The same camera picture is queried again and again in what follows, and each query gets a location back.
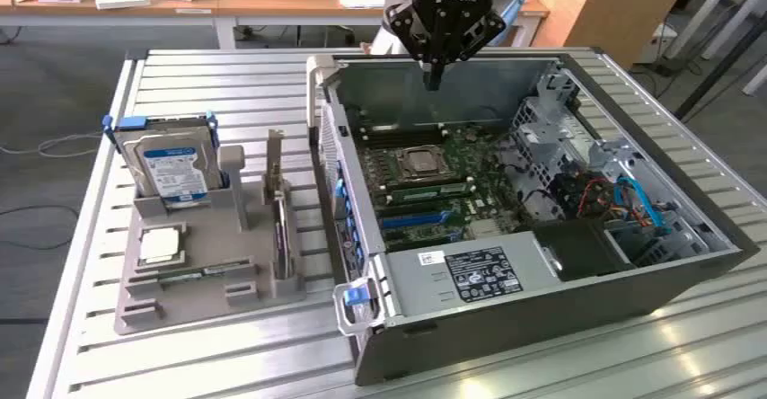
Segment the grey power supply unit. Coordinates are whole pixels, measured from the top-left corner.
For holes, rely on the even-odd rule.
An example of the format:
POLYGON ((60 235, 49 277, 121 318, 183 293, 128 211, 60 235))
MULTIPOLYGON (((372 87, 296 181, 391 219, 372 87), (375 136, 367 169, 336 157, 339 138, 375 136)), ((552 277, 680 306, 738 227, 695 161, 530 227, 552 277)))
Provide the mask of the grey power supply unit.
POLYGON ((406 317, 496 303, 560 284, 531 232, 388 253, 384 267, 406 317))

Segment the black open PC case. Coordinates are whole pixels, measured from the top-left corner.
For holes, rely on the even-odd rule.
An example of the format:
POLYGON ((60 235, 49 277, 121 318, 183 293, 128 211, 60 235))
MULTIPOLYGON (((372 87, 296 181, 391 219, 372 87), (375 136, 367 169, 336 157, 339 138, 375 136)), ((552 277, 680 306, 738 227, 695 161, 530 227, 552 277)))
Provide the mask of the black open PC case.
POLYGON ((722 276, 758 251, 650 124, 683 131, 652 95, 602 54, 498 50, 447 68, 428 92, 420 64, 403 56, 315 55, 307 61, 307 123, 323 226, 336 276, 338 327, 348 338, 355 382, 368 386, 582 330, 648 315, 684 291, 722 276), (604 181, 552 201, 519 185, 511 136, 523 99, 570 105, 602 140, 604 181), (598 219, 634 269, 534 291, 496 303, 406 317, 391 280, 356 138, 364 129, 434 129, 474 122, 503 133, 500 159, 524 193, 531 222, 598 219), (346 306, 342 293, 366 286, 371 300, 346 306))

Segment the green motherboard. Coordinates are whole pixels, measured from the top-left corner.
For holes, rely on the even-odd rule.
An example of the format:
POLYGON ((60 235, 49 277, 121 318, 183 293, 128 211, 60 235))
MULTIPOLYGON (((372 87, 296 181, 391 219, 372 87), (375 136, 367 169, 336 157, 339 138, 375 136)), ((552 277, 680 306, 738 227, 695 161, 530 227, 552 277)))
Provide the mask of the green motherboard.
POLYGON ((524 193, 514 187, 507 174, 511 167, 500 159, 502 136, 499 129, 474 122, 462 126, 440 124, 434 129, 364 129, 360 132, 356 148, 379 227, 384 217, 452 211, 447 222, 439 225, 380 228, 388 252, 475 240, 470 224, 480 219, 494 218, 508 226, 511 233, 530 224, 524 193), (400 175, 395 155, 403 148, 423 145, 443 149, 451 174, 411 181, 400 175), (406 204, 384 201, 384 195, 392 190, 458 182, 472 185, 471 193, 463 197, 406 204))

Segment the blue expansion slot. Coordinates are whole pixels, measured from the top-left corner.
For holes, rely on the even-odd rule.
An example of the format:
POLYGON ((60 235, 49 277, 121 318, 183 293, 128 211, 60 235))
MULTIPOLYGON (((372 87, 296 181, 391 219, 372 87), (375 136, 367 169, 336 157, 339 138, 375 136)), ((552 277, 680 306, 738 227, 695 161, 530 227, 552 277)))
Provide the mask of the blue expansion slot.
POLYGON ((384 217, 380 220, 382 229, 394 229, 411 226, 431 226, 447 222, 452 215, 451 210, 442 210, 436 212, 419 213, 400 217, 384 217))

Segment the silver disk bay cage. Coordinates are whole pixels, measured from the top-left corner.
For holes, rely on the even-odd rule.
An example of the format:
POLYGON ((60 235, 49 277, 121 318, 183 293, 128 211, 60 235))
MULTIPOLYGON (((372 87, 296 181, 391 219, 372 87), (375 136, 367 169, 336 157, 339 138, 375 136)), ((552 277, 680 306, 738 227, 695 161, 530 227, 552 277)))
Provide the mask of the silver disk bay cage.
POLYGON ((524 176, 519 185, 559 201, 580 191, 575 185, 607 179, 595 128, 570 105, 536 96, 523 99, 512 118, 512 140, 524 176))

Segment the black plastic shroud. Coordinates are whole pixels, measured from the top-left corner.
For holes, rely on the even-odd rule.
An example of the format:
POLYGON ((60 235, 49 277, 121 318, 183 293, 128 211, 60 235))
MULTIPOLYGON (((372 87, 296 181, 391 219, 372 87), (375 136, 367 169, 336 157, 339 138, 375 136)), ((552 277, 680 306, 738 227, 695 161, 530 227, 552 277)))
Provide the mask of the black plastic shroud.
POLYGON ((532 232, 554 256, 555 271, 563 281, 634 269, 598 219, 540 222, 534 225, 532 232))

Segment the grey parts rack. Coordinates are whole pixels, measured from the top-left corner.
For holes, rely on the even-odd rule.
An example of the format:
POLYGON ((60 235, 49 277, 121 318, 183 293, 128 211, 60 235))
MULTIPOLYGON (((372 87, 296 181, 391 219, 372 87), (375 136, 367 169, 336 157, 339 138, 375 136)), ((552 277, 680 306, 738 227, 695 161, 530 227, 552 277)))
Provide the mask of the grey parts rack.
POLYGON ((220 148, 219 167, 230 176, 230 186, 208 193, 208 205, 164 211, 159 198, 135 200, 115 308, 113 330, 120 335, 284 306, 307 297, 295 209, 296 275, 276 280, 274 218, 264 204, 263 177, 258 182, 242 181, 240 146, 220 148), (179 254, 167 262, 140 265, 141 235, 165 227, 180 231, 179 254), (219 277, 159 282, 163 272, 231 262, 248 266, 219 277))

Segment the silver chipset heatsink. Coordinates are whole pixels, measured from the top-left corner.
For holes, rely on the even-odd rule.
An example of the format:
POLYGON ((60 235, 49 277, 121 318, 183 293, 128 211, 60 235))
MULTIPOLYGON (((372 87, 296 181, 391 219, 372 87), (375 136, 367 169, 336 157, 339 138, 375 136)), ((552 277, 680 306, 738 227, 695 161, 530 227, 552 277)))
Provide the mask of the silver chipset heatsink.
POLYGON ((472 221, 470 224, 472 236, 476 239, 487 238, 511 233, 508 226, 500 224, 494 218, 472 221))

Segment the hard disk with blue carrier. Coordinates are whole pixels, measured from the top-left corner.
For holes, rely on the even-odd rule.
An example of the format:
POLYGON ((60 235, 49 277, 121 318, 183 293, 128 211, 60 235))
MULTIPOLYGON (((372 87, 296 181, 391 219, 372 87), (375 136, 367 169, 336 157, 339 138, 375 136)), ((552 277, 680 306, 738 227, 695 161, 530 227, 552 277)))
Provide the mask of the hard disk with blue carrier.
POLYGON ((212 113, 119 120, 107 115, 100 124, 141 198, 160 198, 167 208, 191 208, 226 186, 218 160, 219 122, 212 113))

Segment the black graphics card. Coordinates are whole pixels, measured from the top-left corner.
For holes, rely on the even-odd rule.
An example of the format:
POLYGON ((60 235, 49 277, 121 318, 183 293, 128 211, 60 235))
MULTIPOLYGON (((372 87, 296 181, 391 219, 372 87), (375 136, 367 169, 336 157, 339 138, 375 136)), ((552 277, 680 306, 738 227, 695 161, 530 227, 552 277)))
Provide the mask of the black graphics card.
POLYGON ((276 280, 288 280, 296 275, 296 226, 290 199, 290 183, 283 177, 282 130, 270 129, 266 142, 264 204, 271 208, 275 260, 272 261, 276 280))

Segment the white floor device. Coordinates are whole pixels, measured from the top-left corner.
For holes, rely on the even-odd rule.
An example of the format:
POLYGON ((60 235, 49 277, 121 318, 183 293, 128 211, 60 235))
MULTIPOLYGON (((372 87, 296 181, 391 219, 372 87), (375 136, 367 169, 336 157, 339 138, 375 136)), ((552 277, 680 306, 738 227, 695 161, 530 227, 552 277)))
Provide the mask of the white floor device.
POLYGON ((642 53, 634 60, 635 64, 652 64, 663 56, 667 48, 674 43, 678 32, 667 22, 658 25, 654 35, 643 45, 642 53))

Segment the silver CPU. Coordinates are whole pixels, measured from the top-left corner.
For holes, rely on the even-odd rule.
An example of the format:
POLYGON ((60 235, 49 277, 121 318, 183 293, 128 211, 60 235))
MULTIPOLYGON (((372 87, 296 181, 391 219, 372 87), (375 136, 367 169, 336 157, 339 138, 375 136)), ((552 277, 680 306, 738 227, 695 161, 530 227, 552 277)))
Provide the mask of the silver CPU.
POLYGON ((165 227, 145 230, 140 238, 139 264, 167 262, 180 251, 180 231, 165 227))

